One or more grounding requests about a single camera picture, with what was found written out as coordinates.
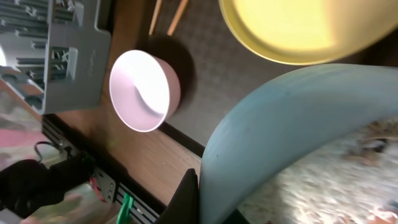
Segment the right wooden chopstick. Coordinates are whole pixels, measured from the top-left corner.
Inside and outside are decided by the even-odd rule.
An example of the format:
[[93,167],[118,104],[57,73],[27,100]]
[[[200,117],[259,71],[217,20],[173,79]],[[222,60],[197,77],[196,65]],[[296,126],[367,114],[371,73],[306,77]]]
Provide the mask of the right wooden chopstick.
[[176,28],[178,26],[178,23],[179,23],[182,15],[183,15],[187,5],[188,5],[188,2],[189,2],[189,0],[181,0],[180,1],[180,4],[178,5],[178,8],[177,8],[177,10],[175,12],[175,15],[174,15],[174,17],[172,19],[172,22],[171,22],[171,24],[169,26],[169,29],[167,31],[167,35],[171,36],[175,32],[175,30],[176,30]]

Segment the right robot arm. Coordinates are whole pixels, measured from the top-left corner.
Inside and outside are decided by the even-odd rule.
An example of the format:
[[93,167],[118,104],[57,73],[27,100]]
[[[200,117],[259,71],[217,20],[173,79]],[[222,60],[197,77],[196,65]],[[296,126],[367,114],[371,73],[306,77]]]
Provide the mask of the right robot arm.
[[[1,209],[27,218],[40,207],[62,202],[66,192],[89,181],[92,173],[93,163],[81,156],[49,168],[34,159],[18,161],[1,171]],[[198,201],[198,177],[189,169],[156,222],[198,223]]]

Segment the rice and food scraps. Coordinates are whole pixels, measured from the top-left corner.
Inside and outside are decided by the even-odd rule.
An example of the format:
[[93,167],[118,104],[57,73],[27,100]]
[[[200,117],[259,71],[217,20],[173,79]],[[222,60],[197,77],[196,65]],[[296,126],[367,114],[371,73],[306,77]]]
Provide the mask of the rice and food scraps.
[[238,210],[249,223],[397,223],[397,118],[323,145]]

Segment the yellow plate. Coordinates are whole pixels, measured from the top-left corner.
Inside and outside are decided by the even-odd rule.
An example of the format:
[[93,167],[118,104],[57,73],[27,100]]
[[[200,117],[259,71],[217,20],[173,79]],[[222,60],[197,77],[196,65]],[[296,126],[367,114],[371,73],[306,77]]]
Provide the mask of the yellow plate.
[[287,65],[338,60],[397,29],[397,0],[220,0],[219,5],[245,48]]

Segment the grey plastic dish rack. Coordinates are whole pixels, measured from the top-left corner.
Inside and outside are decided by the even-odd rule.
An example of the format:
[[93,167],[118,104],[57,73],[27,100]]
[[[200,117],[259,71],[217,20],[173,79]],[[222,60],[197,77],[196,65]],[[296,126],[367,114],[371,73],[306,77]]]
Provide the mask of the grey plastic dish rack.
[[38,114],[96,106],[110,9],[109,0],[1,0],[1,81]]

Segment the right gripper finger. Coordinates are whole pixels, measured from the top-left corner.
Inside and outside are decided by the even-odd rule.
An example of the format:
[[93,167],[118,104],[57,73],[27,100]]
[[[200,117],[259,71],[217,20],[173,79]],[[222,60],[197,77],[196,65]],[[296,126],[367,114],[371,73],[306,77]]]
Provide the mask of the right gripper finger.
[[198,176],[195,169],[188,169],[155,224],[198,224],[198,207]]

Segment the wooden chopstick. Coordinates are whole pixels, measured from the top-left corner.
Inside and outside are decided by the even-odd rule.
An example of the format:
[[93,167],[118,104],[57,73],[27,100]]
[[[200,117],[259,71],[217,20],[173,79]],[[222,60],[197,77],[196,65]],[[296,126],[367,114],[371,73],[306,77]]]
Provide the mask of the wooden chopstick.
[[156,25],[157,18],[160,13],[160,8],[162,6],[162,2],[163,2],[163,0],[156,0],[154,13],[152,15],[152,20],[151,20],[150,29],[149,29],[149,35],[152,35],[154,33],[155,25]]
[[188,5],[188,2],[189,2],[189,0],[181,0],[180,1],[180,4],[178,5],[178,8],[177,8],[177,10],[175,12],[175,15],[174,15],[174,17],[172,19],[172,22],[171,22],[171,24],[169,26],[169,29],[167,31],[167,35],[171,36],[175,32],[175,30],[176,30],[176,28],[178,26],[178,23],[179,23],[182,15],[183,15],[187,5]]

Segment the left wooden chopstick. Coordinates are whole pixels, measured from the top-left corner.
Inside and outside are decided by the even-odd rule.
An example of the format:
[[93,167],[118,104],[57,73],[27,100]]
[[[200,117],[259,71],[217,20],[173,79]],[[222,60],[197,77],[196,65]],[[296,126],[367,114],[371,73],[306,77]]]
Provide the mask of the left wooden chopstick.
[[149,35],[152,35],[154,33],[155,25],[156,25],[157,18],[160,13],[160,8],[162,6],[162,2],[163,2],[163,0],[156,0],[154,13],[152,15],[152,20],[151,20],[150,29],[149,29]]

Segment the pink bowl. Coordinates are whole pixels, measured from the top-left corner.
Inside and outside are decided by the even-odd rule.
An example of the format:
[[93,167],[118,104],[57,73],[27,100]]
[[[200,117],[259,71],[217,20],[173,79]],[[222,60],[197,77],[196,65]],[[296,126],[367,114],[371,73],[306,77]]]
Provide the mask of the pink bowl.
[[111,69],[109,94],[121,121],[137,132],[148,133],[175,113],[181,86],[166,61],[130,50],[120,55]]

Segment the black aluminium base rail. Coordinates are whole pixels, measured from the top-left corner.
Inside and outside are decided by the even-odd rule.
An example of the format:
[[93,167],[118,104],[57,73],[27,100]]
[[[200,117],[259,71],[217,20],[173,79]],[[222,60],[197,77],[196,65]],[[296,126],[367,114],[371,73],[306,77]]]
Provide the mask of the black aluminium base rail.
[[134,203],[129,215],[134,221],[155,223],[165,210],[165,205],[138,184],[115,158],[87,141],[54,114],[42,118],[42,132],[60,149],[63,157],[69,159],[84,154],[91,159],[95,189],[106,202],[122,205],[125,195],[132,197]]

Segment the dark brown serving tray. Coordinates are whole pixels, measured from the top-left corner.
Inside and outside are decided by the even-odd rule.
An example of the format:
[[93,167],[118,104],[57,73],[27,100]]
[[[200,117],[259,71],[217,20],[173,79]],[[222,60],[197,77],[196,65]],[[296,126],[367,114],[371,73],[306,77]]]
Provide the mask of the dark brown serving tray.
[[296,67],[271,62],[243,47],[215,0],[189,1],[169,37],[178,5],[178,1],[162,2],[155,31],[141,49],[169,63],[181,84],[177,112],[160,130],[201,157],[214,129],[239,101]]

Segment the light blue bowl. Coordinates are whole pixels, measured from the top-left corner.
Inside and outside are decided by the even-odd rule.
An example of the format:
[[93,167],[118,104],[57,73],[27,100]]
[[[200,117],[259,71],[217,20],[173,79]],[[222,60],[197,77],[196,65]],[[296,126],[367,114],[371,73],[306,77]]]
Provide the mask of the light blue bowl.
[[263,183],[316,148],[396,114],[395,67],[329,63],[268,81],[241,100],[208,140],[200,222],[224,222]]

